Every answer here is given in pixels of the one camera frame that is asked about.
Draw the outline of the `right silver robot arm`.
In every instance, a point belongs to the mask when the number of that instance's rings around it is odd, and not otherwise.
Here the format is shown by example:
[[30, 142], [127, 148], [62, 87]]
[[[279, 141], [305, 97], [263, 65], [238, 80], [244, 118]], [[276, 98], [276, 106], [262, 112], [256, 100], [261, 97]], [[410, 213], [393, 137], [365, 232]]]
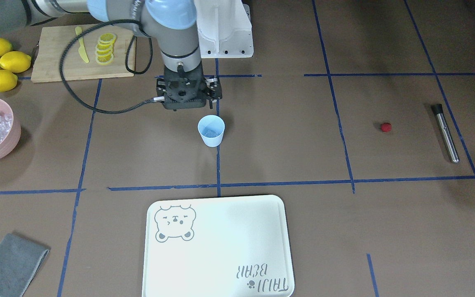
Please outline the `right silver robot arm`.
[[[69, 94], [83, 107], [97, 113], [119, 114], [145, 104], [161, 103], [167, 110], [200, 108], [222, 99], [219, 77], [203, 73], [198, 39], [197, 11], [192, 0], [0, 0], [0, 34], [40, 25], [69, 14], [89, 13], [99, 24], [72, 38], [58, 62], [58, 73]], [[108, 111], [92, 107], [71, 89], [64, 75], [64, 62], [77, 38], [107, 25], [131, 30], [135, 38], [155, 39], [164, 62], [164, 75], [157, 79], [157, 96], [132, 107]]]

